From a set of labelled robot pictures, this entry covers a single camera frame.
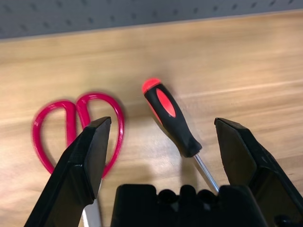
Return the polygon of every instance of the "pegboard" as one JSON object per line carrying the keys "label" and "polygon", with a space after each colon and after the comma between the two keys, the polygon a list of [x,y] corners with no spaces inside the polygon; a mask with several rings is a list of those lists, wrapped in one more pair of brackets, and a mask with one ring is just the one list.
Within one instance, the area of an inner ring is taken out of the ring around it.
{"label": "pegboard", "polygon": [[0,0],[0,38],[302,8],[303,0]]}

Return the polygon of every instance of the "wooden table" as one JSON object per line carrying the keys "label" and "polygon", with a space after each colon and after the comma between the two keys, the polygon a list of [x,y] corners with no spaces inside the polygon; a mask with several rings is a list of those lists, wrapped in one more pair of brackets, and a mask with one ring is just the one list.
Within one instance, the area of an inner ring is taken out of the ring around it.
{"label": "wooden table", "polygon": [[[126,114],[121,155],[100,193],[104,226],[121,184],[207,188],[154,122],[141,93],[150,77],[174,94],[219,184],[228,181],[214,118],[224,117],[250,128],[303,193],[302,21],[297,11],[2,41],[0,225],[22,226],[50,176],[32,147],[35,113],[52,100],[92,90],[114,95]],[[110,154],[115,114],[102,102],[90,108],[94,118],[113,117]],[[57,161],[65,148],[63,111],[47,118],[43,136]]]}

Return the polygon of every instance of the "metal shaft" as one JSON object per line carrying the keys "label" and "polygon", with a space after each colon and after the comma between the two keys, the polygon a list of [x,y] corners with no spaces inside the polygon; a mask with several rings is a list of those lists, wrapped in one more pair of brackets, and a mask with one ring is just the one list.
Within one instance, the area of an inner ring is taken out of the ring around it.
{"label": "metal shaft", "polygon": [[200,158],[200,156],[198,154],[196,154],[194,156],[194,159],[195,159],[196,163],[198,164],[198,166],[200,167],[200,169],[202,170],[203,174],[201,174],[201,175],[204,178],[204,180],[206,181],[206,183],[208,184],[208,186],[211,188],[211,190],[213,192],[219,192],[219,186],[217,185],[217,183],[214,180],[213,176],[210,174],[210,172],[206,168],[206,166],[203,163],[203,161]]}

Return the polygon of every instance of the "red plastic handle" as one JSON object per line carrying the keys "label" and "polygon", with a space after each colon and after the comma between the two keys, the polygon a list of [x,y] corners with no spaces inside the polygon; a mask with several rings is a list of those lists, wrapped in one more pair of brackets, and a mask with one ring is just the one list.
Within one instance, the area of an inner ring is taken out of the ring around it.
{"label": "red plastic handle", "polygon": [[45,108],[43,108],[37,117],[34,119],[33,128],[32,128],[32,136],[33,136],[33,144],[35,151],[47,169],[47,171],[52,174],[54,170],[53,164],[48,159],[47,155],[44,152],[43,145],[41,142],[41,128],[44,118],[54,109],[64,108],[66,112],[66,145],[67,147],[76,139],[77,137],[77,129],[76,129],[76,106],[69,100],[60,100],[53,103],[48,104]]}
{"label": "red plastic handle", "polygon": [[87,103],[89,102],[89,100],[93,100],[93,99],[99,99],[99,100],[103,100],[103,101],[109,103],[113,107],[113,109],[116,113],[117,119],[118,119],[117,143],[116,143],[115,151],[113,153],[112,158],[110,159],[110,161],[106,164],[106,166],[104,168],[103,177],[105,177],[108,174],[108,172],[110,171],[110,169],[113,167],[113,165],[116,162],[118,155],[120,153],[120,149],[121,149],[123,137],[124,137],[125,120],[124,120],[123,111],[122,111],[119,103],[113,97],[111,97],[105,93],[91,92],[91,93],[87,93],[87,94],[83,95],[82,97],[80,97],[76,103],[77,111],[79,113],[81,125],[83,128],[90,124],[90,117],[89,117],[89,112],[87,109]]}
{"label": "red plastic handle", "polygon": [[37,117],[34,119],[33,127],[32,127],[34,148],[36,150],[36,153],[40,161],[42,162],[42,164],[50,174],[53,172],[54,166],[50,162],[47,155],[45,154],[41,142],[41,128],[42,128],[43,120],[52,110],[57,108],[64,108],[66,112],[66,137],[67,137],[66,141],[67,141],[67,146],[69,146],[77,137],[76,112],[78,112],[79,114],[80,122],[83,128],[90,124],[90,117],[87,109],[87,103],[89,102],[89,100],[92,99],[99,99],[109,103],[115,110],[118,119],[118,138],[117,138],[115,151],[109,163],[106,165],[102,177],[105,177],[108,174],[108,172],[116,162],[124,138],[125,120],[124,120],[122,109],[119,103],[113,97],[107,94],[100,92],[87,93],[78,99],[76,105],[69,100],[60,100],[50,103],[45,108],[43,108],[39,112]]}

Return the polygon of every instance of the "black and red handle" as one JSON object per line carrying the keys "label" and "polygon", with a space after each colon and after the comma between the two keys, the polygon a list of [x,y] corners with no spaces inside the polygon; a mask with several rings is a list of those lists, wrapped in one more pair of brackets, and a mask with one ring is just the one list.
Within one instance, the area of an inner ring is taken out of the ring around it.
{"label": "black and red handle", "polygon": [[166,131],[177,143],[184,157],[196,155],[202,148],[193,137],[177,102],[159,79],[149,79],[142,86],[142,92],[152,111]]}

